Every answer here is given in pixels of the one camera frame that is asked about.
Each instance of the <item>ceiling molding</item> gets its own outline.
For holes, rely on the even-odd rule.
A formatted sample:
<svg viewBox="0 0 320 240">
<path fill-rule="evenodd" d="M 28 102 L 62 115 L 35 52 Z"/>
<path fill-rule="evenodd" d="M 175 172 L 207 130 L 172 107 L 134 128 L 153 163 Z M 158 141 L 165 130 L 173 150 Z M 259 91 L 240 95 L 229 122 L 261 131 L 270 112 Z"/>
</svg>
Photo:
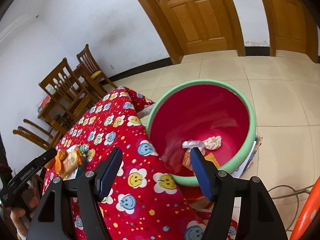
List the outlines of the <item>ceiling molding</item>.
<svg viewBox="0 0 320 240">
<path fill-rule="evenodd" d="M 19 16 L 16 20 L 14 20 L 9 26 L 7 26 L 1 33 L 0 33 L 0 43 L 14 30 L 16 30 L 19 26 L 23 24 L 27 24 L 30 22 L 35 15 L 33 15 L 33 8 L 36 4 L 36 0 L 29 0 L 29 5 L 27 11 Z"/>
</svg>

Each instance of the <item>door frame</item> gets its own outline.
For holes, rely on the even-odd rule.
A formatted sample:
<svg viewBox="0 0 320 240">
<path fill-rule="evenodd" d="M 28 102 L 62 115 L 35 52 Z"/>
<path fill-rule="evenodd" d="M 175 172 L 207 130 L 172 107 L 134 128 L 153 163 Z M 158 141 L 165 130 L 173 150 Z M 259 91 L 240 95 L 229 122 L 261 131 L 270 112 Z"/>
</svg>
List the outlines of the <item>door frame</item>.
<svg viewBox="0 0 320 240">
<path fill-rule="evenodd" d="M 307 7 L 304 5 L 303 1 L 300 0 L 303 8 L 303 15 L 306 22 L 306 54 L 309 58 L 318 63 L 318 30 L 317 24 L 310 14 Z M 273 7 L 271 0 L 262 0 L 269 29 L 269 39 L 270 39 L 270 56 L 276 56 L 276 25 L 273 20 Z"/>
<path fill-rule="evenodd" d="M 184 56 L 183 51 L 156 0 L 138 0 L 156 31 L 158 32 L 165 48 L 167 49 L 172 63 L 179 64 Z M 244 57 L 244 41 L 240 26 L 239 17 L 233 0 L 222 0 L 228 8 L 227 15 L 230 22 L 232 36 L 234 38 L 235 49 L 238 56 Z"/>
</svg>

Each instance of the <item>chair back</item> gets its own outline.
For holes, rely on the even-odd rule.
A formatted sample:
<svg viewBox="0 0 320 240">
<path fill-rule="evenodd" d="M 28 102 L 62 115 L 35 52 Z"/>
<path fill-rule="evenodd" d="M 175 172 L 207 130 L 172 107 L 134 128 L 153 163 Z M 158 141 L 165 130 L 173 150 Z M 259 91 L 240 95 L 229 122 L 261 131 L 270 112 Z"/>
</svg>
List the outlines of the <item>chair back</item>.
<svg viewBox="0 0 320 240">
<path fill-rule="evenodd" d="M 77 55 L 77 58 L 80 63 L 85 65 L 89 75 L 101 70 L 97 62 L 94 60 L 88 44 L 86 44 L 85 48 Z"/>
<path fill-rule="evenodd" d="M 35 123 L 29 121 L 28 119 L 24 119 L 23 120 L 24 123 L 30 124 L 31 126 L 35 127 L 36 129 L 38 129 L 40 132 L 45 133 L 46 135 L 49 136 L 49 138 L 53 138 L 53 136 L 47 132 L 46 130 L 44 130 L 43 128 L 41 128 L 40 126 L 36 125 Z M 13 130 L 12 131 L 13 134 L 18 134 L 24 138 L 26 138 L 27 140 L 33 142 L 34 144 L 40 146 L 41 148 L 48 150 L 50 147 L 50 143 L 46 140 L 44 140 L 43 138 L 41 138 L 40 136 L 36 135 L 35 133 L 31 132 L 30 130 L 22 127 L 22 126 L 18 126 L 17 130 Z"/>
<path fill-rule="evenodd" d="M 97 101 L 78 80 L 66 58 L 39 83 L 39 86 L 74 120 L 77 116 L 72 109 L 83 97 L 89 97 L 92 102 Z"/>
</svg>

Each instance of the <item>blue gripper pad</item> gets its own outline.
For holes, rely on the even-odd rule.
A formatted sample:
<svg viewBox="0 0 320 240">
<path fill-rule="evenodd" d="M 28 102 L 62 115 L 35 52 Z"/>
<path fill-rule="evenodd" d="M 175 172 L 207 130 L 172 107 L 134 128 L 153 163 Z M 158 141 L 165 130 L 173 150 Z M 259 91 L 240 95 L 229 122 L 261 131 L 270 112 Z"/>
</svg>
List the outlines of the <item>blue gripper pad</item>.
<svg viewBox="0 0 320 240">
<path fill-rule="evenodd" d="M 207 161 L 197 147 L 191 149 L 190 162 L 197 177 L 201 191 L 208 200 L 212 201 L 214 194 L 210 176 L 214 176 L 214 164 Z"/>
<path fill-rule="evenodd" d="M 100 201 L 109 195 L 112 184 L 117 176 L 122 163 L 122 151 L 115 147 L 109 157 L 98 164 L 94 170 L 97 172 L 95 178 L 95 187 Z"/>
</svg>

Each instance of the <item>metal screw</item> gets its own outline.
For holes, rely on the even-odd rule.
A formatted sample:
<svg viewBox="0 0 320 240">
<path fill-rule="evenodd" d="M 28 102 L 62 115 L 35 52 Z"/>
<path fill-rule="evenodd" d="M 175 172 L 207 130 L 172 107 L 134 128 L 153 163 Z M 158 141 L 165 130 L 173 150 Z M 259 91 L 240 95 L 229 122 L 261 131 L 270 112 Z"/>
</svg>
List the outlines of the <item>metal screw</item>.
<svg viewBox="0 0 320 240">
<path fill-rule="evenodd" d="M 55 178 L 52 180 L 53 183 L 58 183 L 59 181 L 60 181 L 60 177 L 55 177 Z"/>
<path fill-rule="evenodd" d="M 220 177 L 225 177 L 227 175 L 227 173 L 225 171 L 218 171 L 218 175 Z"/>
<path fill-rule="evenodd" d="M 86 173 L 85 173 L 85 176 L 87 177 L 87 178 L 90 178 L 90 177 L 92 177 L 94 175 L 94 172 L 93 171 L 87 171 Z"/>
<path fill-rule="evenodd" d="M 253 176 L 252 177 L 252 181 L 255 182 L 255 183 L 259 183 L 260 179 L 257 176 Z"/>
</svg>

